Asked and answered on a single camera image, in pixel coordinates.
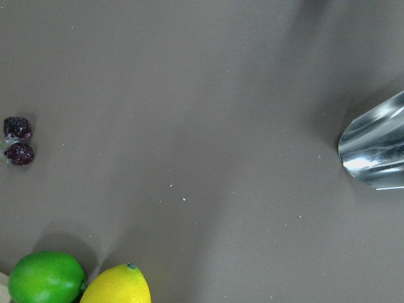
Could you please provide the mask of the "green lime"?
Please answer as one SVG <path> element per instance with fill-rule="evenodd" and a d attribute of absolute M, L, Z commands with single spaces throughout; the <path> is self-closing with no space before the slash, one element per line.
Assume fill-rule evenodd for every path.
<path fill-rule="evenodd" d="M 17 262 L 8 292 L 14 302 L 74 302 L 85 286 L 85 272 L 74 256 L 40 251 Z"/>

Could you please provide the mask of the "yellow lemon near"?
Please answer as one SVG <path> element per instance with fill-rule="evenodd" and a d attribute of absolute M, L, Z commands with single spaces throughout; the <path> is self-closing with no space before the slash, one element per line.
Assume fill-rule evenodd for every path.
<path fill-rule="evenodd" d="M 87 286 L 80 302 L 147 302 L 152 301 L 148 283 L 133 263 L 124 263 L 99 274 Z"/>

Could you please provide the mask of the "dark cherry pair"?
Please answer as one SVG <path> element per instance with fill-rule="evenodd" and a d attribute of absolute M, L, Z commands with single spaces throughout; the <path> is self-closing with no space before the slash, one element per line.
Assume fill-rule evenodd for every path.
<path fill-rule="evenodd" d="M 32 163 L 35 153 L 30 146 L 32 127 L 24 117 L 7 117 L 3 121 L 3 133 L 6 148 L 2 151 L 8 163 L 24 166 Z"/>

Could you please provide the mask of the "metal ice scoop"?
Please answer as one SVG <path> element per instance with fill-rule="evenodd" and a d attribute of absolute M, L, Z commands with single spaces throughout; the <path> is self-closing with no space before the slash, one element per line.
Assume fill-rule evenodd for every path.
<path fill-rule="evenodd" d="M 403 92 L 354 119 L 338 142 L 347 172 L 381 191 L 403 188 Z"/>

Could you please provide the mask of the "wooden cutting board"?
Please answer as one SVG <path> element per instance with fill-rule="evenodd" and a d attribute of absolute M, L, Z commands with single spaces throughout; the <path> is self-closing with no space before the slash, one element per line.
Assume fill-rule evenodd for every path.
<path fill-rule="evenodd" d="M 8 292 L 9 277 L 4 273 L 0 273 L 0 303 L 10 303 L 11 297 Z"/>

